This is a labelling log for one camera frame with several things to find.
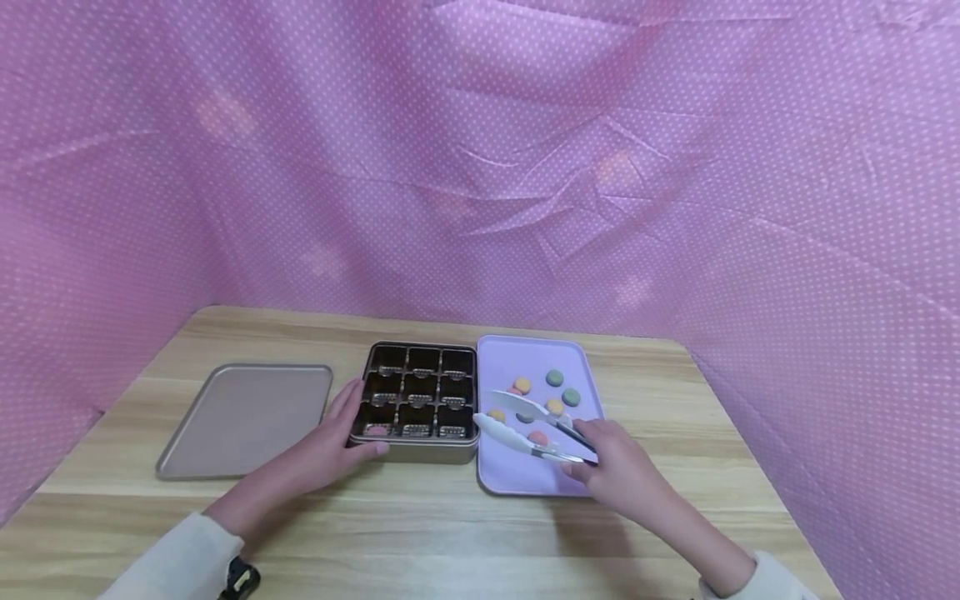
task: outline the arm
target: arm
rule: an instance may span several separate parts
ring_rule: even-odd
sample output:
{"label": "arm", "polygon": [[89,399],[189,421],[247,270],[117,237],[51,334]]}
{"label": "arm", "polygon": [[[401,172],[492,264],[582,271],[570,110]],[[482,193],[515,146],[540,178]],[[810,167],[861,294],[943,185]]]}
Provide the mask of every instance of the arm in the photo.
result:
{"label": "arm", "polygon": [[363,389],[351,381],[305,438],[241,479],[202,515],[188,516],[133,563],[100,600],[214,600],[230,561],[273,509],[384,454],[385,443],[345,448]]}
{"label": "arm", "polygon": [[773,557],[749,555],[714,527],[670,486],[619,424],[575,424],[596,448],[599,467],[564,465],[564,472],[684,557],[700,573],[705,600],[816,600]]}

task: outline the right hand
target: right hand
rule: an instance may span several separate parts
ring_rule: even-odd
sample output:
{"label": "right hand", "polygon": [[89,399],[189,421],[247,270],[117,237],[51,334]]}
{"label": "right hand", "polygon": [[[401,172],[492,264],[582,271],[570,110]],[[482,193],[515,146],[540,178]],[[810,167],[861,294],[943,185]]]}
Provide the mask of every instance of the right hand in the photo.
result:
{"label": "right hand", "polygon": [[651,529],[680,500],[646,451],[613,420],[576,420],[574,427],[596,448],[598,467],[564,463],[567,476],[587,486],[598,502]]}

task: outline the green macaron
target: green macaron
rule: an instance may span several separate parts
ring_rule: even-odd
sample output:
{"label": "green macaron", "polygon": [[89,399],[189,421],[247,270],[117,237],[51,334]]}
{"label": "green macaron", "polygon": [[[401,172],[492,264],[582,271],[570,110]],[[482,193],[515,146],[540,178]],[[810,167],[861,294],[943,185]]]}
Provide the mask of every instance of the green macaron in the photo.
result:
{"label": "green macaron", "polygon": [[546,374],[546,382],[555,388],[559,388],[564,384],[564,374],[552,369]]}
{"label": "green macaron", "polygon": [[580,392],[577,392],[573,388],[566,388],[560,399],[564,401],[564,404],[567,406],[576,406],[580,404]]}

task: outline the wooden table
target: wooden table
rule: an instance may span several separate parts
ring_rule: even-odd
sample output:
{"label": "wooden table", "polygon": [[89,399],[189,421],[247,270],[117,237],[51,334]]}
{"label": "wooden table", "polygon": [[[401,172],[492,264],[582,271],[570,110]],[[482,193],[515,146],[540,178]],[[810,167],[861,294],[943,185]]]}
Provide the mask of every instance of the wooden table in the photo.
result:
{"label": "wooden table", "polygon": [[[380,340],[473,345],[487,333],[574,340],[608,418],[738,542],[839,598],[686,351],[662,340],[380,321],[228,307],[194,316],[27,505],[0,530],[5,600],[93,598],[230,482],[164,483],[154,464],[194,395],[230,362],[325,363],[339,389]],[[298,501],[255,540],[254,598],[696,596],[669,548],[591,500],[485,494],[475,464],[378,465]]]}

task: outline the wrinkled fabric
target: wrinkled fabric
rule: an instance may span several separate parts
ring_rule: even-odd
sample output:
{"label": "wrinkled fabric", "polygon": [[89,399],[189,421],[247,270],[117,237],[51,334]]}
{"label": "wrinkled fabric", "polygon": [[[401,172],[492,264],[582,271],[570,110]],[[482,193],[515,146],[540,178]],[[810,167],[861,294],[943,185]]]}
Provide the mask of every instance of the wrinkled fabric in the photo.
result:
{"label": "wrinkled fabric", "polygon": [[240,304],[677,339],[846,597],[960,586],[957,2],[8,0],[0,40],[0,522]]}

